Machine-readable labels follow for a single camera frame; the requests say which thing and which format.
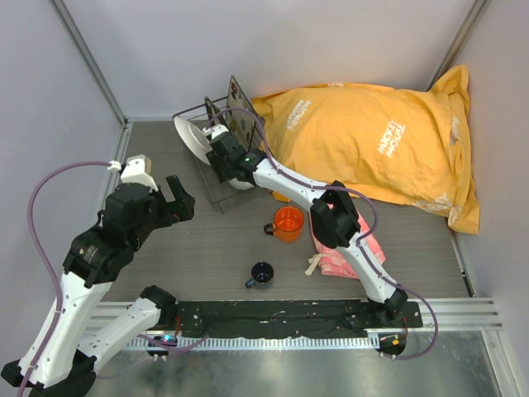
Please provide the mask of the green rimmed white plate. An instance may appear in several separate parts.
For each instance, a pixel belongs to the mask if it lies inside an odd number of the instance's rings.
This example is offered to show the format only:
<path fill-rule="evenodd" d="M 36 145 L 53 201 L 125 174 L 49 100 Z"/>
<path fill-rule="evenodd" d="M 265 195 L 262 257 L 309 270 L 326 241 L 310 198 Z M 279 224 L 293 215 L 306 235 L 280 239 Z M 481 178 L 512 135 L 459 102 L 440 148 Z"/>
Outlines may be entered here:
<path fill-rule="evenodd" d="M 180 116 L 174 116 L 173 123 L 176 132 L 191 153 L 205 165 L 210 165 L 207 153 L 211 150 L 211 147 L 202 130 Z"/>

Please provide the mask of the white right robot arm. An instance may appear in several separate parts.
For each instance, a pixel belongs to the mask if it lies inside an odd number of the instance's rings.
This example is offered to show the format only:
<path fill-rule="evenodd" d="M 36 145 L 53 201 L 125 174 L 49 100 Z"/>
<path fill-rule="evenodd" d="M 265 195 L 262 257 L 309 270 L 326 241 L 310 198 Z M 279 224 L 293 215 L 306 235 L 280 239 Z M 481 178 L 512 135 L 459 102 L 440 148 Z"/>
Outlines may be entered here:
<path fill-rule="evenodd" d="M 374 319 L 390 327 L 403 316 L 407 293 L 398 285 L 365 240 L 359 213 L 343 184 L 311 180 L 280 165 L 268 152 L 246 151 L 223 126 L 203 130 L 211 150 L 210 166 L 220 181 L 237 179 L 282 194 L 310 214 L 312 234 L 339 252 L 356 273 L 373 307 Z"/>

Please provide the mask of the orange glass mug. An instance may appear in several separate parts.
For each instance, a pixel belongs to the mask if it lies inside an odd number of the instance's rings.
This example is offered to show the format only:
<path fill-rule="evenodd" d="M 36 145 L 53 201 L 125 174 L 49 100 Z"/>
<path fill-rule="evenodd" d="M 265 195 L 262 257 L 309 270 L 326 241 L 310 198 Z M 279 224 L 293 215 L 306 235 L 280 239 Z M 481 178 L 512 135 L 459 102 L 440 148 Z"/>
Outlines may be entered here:
<path fill-rule="evenodd" d="M 294 206 L 279 208 L 272 223 L 265 224 L 264 233 L 277 237 L 285 243 L 293 243 L 300 238 L 304 225 L 303 212 Z"/>

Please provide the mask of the white bowl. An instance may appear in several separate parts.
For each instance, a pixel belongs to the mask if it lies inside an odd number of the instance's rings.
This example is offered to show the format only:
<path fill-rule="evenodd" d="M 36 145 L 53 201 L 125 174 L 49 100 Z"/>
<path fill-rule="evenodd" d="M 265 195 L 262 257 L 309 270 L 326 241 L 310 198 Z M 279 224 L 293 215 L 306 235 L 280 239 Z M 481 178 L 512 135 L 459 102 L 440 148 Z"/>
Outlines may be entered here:
<path fill-rule="evenodd" d="M 228 184 L 233 189 L 240 190 L 240 191 L 246 191 L 246 190 L 249 190 L 249 189 L 253 189 L 255 187 L 252 183 L 245 182 L 245 181 L 240 181 L 237 178 L 230 179 L 228 181 Z"/>

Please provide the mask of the square floral plate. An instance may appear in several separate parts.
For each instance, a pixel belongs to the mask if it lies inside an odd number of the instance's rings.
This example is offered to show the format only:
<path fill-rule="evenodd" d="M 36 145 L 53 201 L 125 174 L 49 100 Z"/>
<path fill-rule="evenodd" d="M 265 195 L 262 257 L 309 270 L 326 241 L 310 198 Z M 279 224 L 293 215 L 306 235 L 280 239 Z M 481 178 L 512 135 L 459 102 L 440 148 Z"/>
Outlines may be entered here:
<path fill-rule="evenodd" d="M 258 120 L 261 126 L 265 124 L 265 120 L 254 110 L 251 101 L 233 75 L 230 78 L 226 106 L 230 108 L 225 115 L 226 123 L 239 143 L 248 151 L 259 149 L 262 135 L 255 120 Z"/>

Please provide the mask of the brown checkered rim plate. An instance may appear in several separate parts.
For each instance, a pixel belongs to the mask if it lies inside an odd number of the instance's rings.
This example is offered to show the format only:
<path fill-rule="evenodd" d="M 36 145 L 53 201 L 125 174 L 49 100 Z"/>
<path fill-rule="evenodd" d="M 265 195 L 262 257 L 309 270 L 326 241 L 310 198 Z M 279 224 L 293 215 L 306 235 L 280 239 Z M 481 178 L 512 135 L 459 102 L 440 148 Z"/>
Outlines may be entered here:
<path fill-rule="evenodd" d="M 222 125 L 225 128 L 228 128 L 228 123 L 226 122 L 226 119 L 223 114 L 221 114 L 218 117 L 214 117 L 218 113 L 221 112 L 221 110 L 224 110 L 226 108 L 225 105 L 217 106 L 214 101 L 212 101 L 208 96 L 204 97 L 204 105 L 207 111 L 207 119 L 208 119 L 208 127 L 214 127 L 217 125 Z"/>

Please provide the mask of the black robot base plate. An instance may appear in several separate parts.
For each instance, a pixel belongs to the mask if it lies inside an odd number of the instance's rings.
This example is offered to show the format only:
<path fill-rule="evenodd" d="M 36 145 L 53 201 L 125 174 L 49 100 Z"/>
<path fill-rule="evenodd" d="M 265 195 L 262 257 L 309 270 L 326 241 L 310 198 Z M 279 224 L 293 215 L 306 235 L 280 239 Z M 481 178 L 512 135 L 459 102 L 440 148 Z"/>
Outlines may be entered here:
<path fill-rule="evenodd" d="M 184 337 L 285 339 L 364 337 L 371 328 L 421 328 L 418 303 L 391 320 L 360 299 L 181 301 L 174 324 Z"/>

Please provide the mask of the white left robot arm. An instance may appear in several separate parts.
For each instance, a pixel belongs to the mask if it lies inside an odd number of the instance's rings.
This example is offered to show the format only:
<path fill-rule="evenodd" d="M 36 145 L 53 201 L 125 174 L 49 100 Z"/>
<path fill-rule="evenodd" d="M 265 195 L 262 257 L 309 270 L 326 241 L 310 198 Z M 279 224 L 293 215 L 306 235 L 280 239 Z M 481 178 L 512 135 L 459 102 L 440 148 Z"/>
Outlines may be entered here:
<path fill-rule="evenodd" d="M 7 363 L 1 377 L 32 396 L 85 396 L 97 374 L 133 337 L 165 330 L 176 319 L 176 299 L 155 285 L 117 319 L 81 337 L 93 311 L 120 271 L 155 230 L 189 221 L 195 199 L 175 175 L 167 177 L 174 201 L 158 189 L 126 182 L 107 197 L 97 223 L 73 239 L 64 260 L 61 292 L 26 355 Z"/>

